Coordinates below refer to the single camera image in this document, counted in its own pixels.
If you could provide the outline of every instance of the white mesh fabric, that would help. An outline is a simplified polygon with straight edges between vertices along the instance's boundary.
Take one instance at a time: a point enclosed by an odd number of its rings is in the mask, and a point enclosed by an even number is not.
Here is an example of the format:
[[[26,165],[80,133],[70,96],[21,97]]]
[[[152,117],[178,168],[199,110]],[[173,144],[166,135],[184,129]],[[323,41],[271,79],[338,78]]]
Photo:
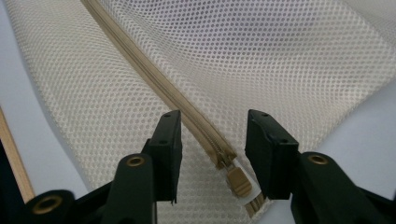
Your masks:
[[[169,108],[79,1],[10,0],[7,8],[49,112],[92,187],[102,186],[122,157],[141,151]],[[182,142],[178,204],[159,203],[159,223],[247,223],[245,208],[184,127]]]
[[[394,47],[343,1],[101,2],[239,155],[250,108],[313,150],[396,75]]]
[[[369,21],[388,42],[396,47],[395,0],[345,0]]]
[[[342,1],[103,5],[245,165],[248,109],[272,114],[302,151],[312,150],[396,75],[394,46],[379,28],[394,32],[392,26],[375,25]],[[8,0],[7,6],[46,106],[92,186],[103,185],[121,157],[141,150],[167,106],[79,1]],[[247,221],[186,129],[183,144],[179,204],[161,203],[159,220]]]

